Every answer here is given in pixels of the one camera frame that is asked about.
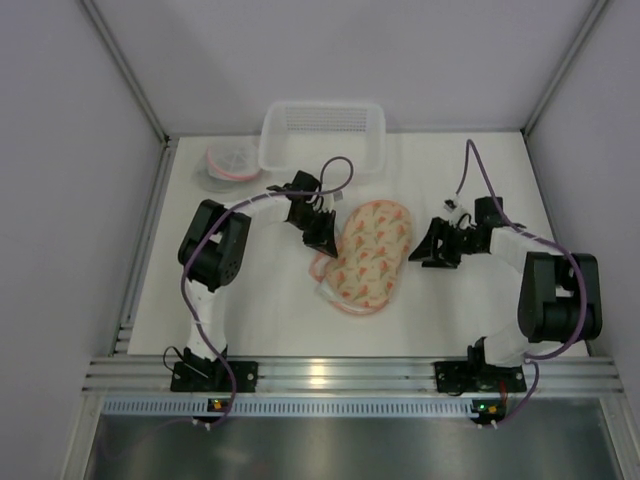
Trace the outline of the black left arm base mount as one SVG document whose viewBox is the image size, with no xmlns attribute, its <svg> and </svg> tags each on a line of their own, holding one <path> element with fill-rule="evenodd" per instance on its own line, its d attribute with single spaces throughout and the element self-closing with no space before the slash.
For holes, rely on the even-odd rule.
<svg viewBox="0 0 640 480">
<path fill-rule="evenodd" d="M 172 367 L 164 365 L 171 371 L 170 391 L 178 393 L 254 393 L 258 381 L 259 363 L 246 360 L 231 360 L 229 367 L 232 374 L 220 360 L 210 360 L 195 355 L 189 348 L 182 352 L 173 348 L 178 360 Z"/>
</svg>

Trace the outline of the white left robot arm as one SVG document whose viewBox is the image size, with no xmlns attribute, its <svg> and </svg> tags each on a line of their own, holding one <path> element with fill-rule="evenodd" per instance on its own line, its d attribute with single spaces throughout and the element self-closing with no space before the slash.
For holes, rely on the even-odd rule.
<svg viewBox="0 0 640 480">
<path fill-rule="evenodd" d="M 233 205 L 214 200 L 200 203 L 178 250 L 183 268 L 181 294 L 192 316 L 186 353 L 211 362 L 224 355 L 228 342 L 224 316 L 216 312 L 218 290 L 237 277 L 252 234 L 288 223 L 302 233 L 306 247 L 331 258 L 338 256 L 331 197 L 344 188 L 328 188 L 299 171 L 292 182 L 270 186 Z"/>
</svg>

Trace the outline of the white mesh pink-trimmed laundry bag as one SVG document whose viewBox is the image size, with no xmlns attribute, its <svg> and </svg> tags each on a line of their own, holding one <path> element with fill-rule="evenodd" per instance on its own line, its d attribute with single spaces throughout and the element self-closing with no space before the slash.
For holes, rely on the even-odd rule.
<svg viewBox="0 0 640 480">
<path fill-rule="evenodd" d="M 210 141 L 198 160 L 192 178 L 202 189 L 226 193 L 259 178 L 257 144 L 249 139 Z"/>
</svg>

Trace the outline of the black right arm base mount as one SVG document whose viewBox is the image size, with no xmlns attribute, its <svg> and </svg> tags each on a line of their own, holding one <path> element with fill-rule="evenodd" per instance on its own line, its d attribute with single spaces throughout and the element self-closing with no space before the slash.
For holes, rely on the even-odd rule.
<svg viewBox="0 0 640 480">
<path fill-rule="evenodd" d="M 465 393 L 524 393 L 527 390 L 523 369 L 489 365 L 485 359 L 484 337 L 467 348 L 464 360 L 434 363 L 439 393 L 461 396 Z"/>
</svg>

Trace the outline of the peach patterned laundry bag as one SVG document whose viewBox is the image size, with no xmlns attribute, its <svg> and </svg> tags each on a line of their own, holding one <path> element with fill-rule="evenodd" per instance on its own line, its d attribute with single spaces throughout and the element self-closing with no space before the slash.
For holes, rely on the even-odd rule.
<svg viewBox="0 0 640 480">
<path fill-rule="evenodd" d="M 352 315 L 382 310 L 392 299 L 412 240 L 412 217 L 404 205 L 374 200 L 357 207 L 339 234 L 338 256 L 319 254 L 310 265 L 316 292 Z"/>
</svg>

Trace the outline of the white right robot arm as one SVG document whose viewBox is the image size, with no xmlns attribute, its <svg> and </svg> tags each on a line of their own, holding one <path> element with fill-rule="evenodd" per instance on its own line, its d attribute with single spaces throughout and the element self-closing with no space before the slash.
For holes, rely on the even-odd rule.
<svg viewBox="0 0 640 480">
<path fill-rule="evenodd" d="M 523 361 L 553 358 L 573 344 L 597 339 L 603 327 L 599 267 L 591 254 L 566 251 L 510 222 L 503 199 L 474 201 L 473 220 L 455 199 L 445 217 L 431 220 L 426 235 L 409 255 L 424 268 L 456 269 L 462 257 L 487 254 L 511 266 L 521 286 L 515 320 L 469 348 L 486 365 L 511 368 Z"/>
</svg>

